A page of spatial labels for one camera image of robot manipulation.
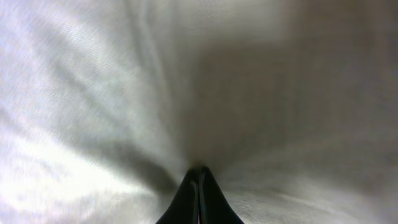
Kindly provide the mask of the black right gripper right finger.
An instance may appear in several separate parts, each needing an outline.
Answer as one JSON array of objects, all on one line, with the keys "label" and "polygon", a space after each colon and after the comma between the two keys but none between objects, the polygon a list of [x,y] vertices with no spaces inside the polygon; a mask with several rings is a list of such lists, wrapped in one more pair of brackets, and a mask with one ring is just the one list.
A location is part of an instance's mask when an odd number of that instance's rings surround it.
[{"label": "black right gripper right finger", "polygon": [[229,206],[208,167],[202,167],[199,176],[200,223],[243,224]]}]

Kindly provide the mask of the light khaki shorts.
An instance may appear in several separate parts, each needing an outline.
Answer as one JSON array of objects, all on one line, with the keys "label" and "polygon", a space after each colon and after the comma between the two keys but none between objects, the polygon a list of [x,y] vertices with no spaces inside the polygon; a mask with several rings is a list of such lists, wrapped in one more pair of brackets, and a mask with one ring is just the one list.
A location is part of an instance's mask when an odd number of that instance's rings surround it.
[{"label": "light khaki shorts", "polygon": [[396,1],[2,1],[1,222],[397,222]]}]

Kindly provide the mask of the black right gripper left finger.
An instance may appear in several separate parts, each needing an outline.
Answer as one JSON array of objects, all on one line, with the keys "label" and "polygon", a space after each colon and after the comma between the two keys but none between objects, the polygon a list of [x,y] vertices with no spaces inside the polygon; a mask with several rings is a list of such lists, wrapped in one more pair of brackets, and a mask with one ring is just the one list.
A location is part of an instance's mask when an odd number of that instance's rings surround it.
[{"label": "black right gripper left finger", "polygon": [[166,212],[156,224],[199,224],[198,172],[190,169]]}]

